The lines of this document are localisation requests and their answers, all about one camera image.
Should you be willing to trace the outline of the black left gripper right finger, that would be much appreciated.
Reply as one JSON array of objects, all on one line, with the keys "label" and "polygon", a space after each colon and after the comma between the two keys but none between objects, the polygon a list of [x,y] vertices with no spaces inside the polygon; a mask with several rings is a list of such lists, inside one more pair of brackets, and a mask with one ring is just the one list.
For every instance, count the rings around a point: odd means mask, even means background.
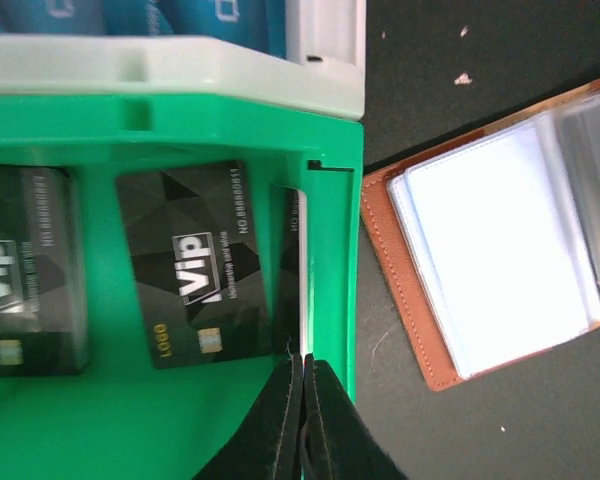
[{"label": "black left gripper right finger", "polygon": [[375,442],[325,360],[305,357],[303,475],[306,479],[406,480]]}]

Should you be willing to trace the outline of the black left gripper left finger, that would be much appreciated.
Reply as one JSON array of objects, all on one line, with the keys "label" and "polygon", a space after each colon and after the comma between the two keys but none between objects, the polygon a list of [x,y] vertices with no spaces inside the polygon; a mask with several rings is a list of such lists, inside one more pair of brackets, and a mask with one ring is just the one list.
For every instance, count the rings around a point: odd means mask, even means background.
[{"label": "black left gripper left finger", "polygon": [[303,359],[292,354],[273,370],[236,432],[197,479],[299,479]]}]

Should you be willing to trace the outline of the brown leather card holder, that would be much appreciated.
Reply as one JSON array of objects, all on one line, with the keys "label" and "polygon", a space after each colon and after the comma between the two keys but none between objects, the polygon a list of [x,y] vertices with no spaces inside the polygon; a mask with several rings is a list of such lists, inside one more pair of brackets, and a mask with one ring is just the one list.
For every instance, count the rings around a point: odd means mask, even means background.
[{"label": "brown leather card holder", "polygon": [[365,176],[362,218],[428,387],[600,327],[600,78]]}]

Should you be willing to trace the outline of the white bin with blue cards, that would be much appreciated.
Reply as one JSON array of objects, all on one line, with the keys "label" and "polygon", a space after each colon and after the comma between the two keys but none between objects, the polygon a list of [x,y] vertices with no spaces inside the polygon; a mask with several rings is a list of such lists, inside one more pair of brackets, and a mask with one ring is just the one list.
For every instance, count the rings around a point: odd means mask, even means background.
[{"label": "white bin with blue cards", "polygon": [[364,1],[289,1],[284,59],[212,37],[0,33],[0,93],[211,93],[358,120]]}]

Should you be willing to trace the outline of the green bin with black cards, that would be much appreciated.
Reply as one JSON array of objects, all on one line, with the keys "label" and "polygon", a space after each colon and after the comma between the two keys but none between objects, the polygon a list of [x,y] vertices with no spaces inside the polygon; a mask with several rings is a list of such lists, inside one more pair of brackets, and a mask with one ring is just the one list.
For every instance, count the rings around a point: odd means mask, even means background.
[{"label": "green bin with black cards", "polygon": [[81,375],[0,378],[0,479],[189,479],[274,369],[272,357],[152,366],[121,175],[242,161],[268,295],[280,237],[273,190],[303,191],[309,348],[353,393],[363,138],[355,121],[209,94],[0,95],[0,164],[63,167],[77,183],[91,339]]}]

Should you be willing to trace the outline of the black VIP card stack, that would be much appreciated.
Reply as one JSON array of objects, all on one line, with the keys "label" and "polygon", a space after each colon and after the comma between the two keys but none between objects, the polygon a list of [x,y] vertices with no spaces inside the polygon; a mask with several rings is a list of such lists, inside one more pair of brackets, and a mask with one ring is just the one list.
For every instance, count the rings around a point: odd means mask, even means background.
[{"label": "black VIP card stack", "polygon": [[76,188],[59,169],[0,165],[0,377],[88,363]]}]

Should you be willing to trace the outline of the blue VIP card front stack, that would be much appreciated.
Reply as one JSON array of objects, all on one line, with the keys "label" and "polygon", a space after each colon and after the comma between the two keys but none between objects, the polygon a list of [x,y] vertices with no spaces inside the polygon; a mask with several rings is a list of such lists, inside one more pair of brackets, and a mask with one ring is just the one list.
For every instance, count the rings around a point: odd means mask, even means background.
[{"label": "blue VIP card front stack", "polygon": [[286,57],[284,1],[163,0],[157,7],[175,34],[209,36]]}]

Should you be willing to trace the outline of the blue vip card stack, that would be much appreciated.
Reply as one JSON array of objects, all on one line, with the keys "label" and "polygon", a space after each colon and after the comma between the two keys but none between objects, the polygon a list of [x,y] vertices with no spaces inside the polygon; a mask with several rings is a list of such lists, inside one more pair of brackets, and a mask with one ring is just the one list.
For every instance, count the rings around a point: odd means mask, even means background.
[{"label": "blue vip card stack", "polygon": [[101,1],[0,1],[0,33],[104,35]]},{"label": "blue vip card stack", "polygon": [[175,34],[209,36],[286,57],[284,1],[163,0],[157,7]]}]

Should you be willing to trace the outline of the blue VIP card rear stack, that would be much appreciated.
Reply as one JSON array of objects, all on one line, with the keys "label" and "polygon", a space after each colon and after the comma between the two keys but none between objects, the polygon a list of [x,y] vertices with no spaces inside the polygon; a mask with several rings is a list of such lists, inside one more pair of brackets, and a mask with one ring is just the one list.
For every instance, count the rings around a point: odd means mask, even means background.
[{"label": "blue VIP card rear stack", "polygon": [[101,1],[0,1],[0,33],[104,35]]}]

